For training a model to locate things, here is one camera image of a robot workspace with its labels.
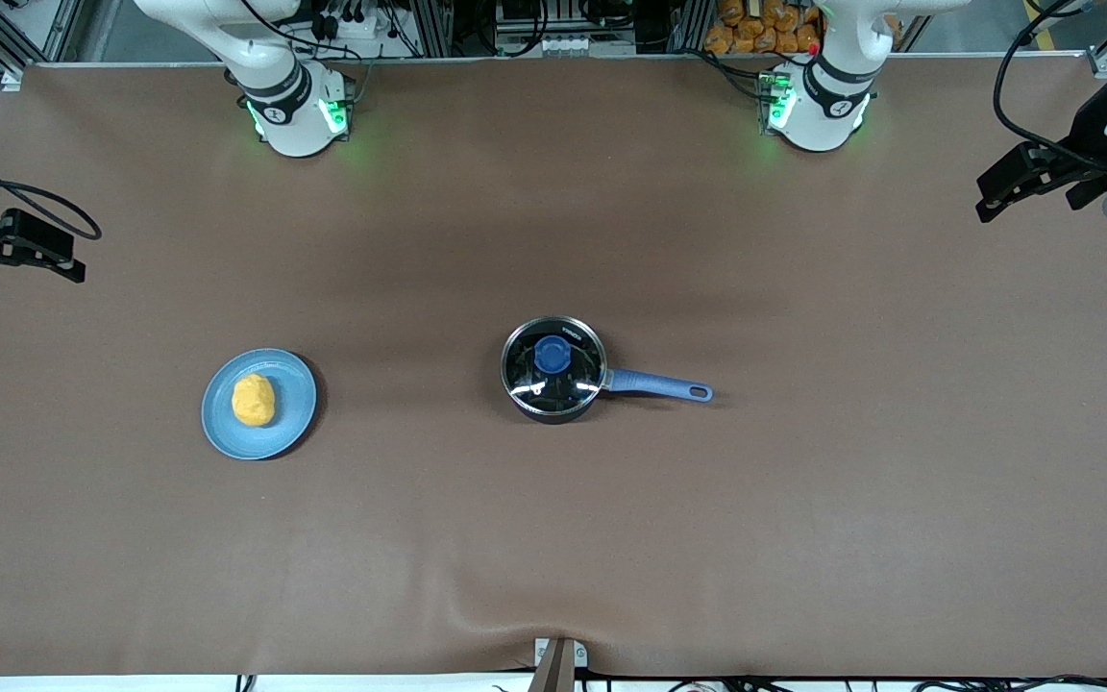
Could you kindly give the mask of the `bag of orange items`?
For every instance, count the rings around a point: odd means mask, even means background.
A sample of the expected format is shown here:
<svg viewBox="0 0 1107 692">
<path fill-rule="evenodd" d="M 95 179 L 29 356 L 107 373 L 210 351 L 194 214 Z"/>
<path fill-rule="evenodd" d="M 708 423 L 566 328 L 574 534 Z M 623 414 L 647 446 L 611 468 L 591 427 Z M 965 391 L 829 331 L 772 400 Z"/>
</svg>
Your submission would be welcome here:
<svg viewBox="0 0 1107 692">
<path fill-rule="evenodd" d="M 816 54 L 827 17 L 811 0 L 716 0 L 702 49 L 711 54 Z"/>
</svg>

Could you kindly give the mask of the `metal clamp bracket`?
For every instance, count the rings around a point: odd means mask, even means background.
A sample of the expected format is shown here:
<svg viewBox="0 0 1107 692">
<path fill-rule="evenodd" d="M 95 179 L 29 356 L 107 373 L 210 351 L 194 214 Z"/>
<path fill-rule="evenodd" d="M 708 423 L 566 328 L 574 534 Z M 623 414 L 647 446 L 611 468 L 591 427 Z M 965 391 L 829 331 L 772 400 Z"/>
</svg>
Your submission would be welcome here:
<svg viewBox="0 0 1107 692">
<path fill-rule="evenodd" d="M 528 692 L 577 692 L 577 674 L 588 667 L 587 647 L 570 638 L 539 638 L 534 662 Z"/>
</svg>

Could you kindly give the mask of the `yellow potato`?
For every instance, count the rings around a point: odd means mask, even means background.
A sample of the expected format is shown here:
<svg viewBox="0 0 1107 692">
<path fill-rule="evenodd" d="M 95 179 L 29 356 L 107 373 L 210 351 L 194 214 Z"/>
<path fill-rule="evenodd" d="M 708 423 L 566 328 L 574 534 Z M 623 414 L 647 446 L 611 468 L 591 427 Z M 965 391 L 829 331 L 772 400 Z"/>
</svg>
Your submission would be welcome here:
<svg viewBox="0 0 1107 692">
<path fill-rule="evenodd" d="M 277 399 L 271 381 L 259 372 L 245 374 L 234 382 L 230 407 L 234 419 L 247 428 L 268 426 L 277 411 Z"/>
</svg>

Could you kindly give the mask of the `brown table mat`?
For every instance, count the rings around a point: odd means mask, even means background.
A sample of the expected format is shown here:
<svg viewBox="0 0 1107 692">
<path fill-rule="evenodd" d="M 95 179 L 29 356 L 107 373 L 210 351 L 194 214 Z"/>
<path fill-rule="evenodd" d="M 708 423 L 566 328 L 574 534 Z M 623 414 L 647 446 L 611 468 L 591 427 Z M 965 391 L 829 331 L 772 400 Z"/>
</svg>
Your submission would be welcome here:
<svg viewBox="0 0 1107 692">
<path fill-rule="evenodd" d="M 215 68 L 27 71 L 0 174 L 104 236 L 0 273 L 0 675 L 1107 678 L 1107 220 L 979 223 L 994 71 L 813 155 L 695 59 L 383 64 L 307 161 Z M 527 419 L 541 316 L 713 399 Z M 319 407 L 232 459 L 255 349 Z"/>
</svg>

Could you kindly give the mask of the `white power strip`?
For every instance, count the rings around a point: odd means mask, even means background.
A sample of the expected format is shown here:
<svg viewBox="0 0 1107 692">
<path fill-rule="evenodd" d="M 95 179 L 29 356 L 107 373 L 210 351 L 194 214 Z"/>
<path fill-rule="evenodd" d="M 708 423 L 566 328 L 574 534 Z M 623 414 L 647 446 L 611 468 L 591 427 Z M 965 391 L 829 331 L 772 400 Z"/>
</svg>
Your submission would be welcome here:
<svg viewBox="0 0 1107 692">
<path fill-rule="evenodd" d="M 532 35 L 497 35 L 501 56 L 579 58 L 590 56 L 596 44 L 592 34 L 552 34 L 536 42 Z"/>
</svg>

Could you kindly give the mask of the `glass lid blue knob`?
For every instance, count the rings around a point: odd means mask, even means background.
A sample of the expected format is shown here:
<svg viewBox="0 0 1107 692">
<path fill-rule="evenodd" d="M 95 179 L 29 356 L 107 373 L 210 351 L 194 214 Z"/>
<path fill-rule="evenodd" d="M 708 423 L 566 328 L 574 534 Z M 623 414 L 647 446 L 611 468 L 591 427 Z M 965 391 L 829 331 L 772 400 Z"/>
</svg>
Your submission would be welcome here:
<svg viewBox="0 0 1107 692">
<path fill-rule="evenodd" d="M 501 384 L 523 415 L 542 424 L 571 422 L 603 391 L 607 357 L 602 339 L 584 321 L 542 316 L 506 338 Z"/>
</svg>

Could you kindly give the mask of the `blue plate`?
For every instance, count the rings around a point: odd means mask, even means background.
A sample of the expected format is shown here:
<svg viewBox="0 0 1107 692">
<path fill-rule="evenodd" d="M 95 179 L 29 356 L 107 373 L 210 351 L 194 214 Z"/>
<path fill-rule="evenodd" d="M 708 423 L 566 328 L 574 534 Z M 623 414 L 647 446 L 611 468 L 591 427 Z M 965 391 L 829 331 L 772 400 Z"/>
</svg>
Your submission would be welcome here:
<svg viewBox="0 0 1107 692">
<path fill-rule="evenodd" d="M 234 386 L 251 374 L 263 376 L 275 394 L 275 412 L 260 426 L 232 412 Z M 306 436 L 319 407 L 312 369 L 293 352 L 255 349 L 228 360 L 204 391 L 201 428 L 211 446 L 232 459 L 263 461 L 284 455 Z"/>
</svg>

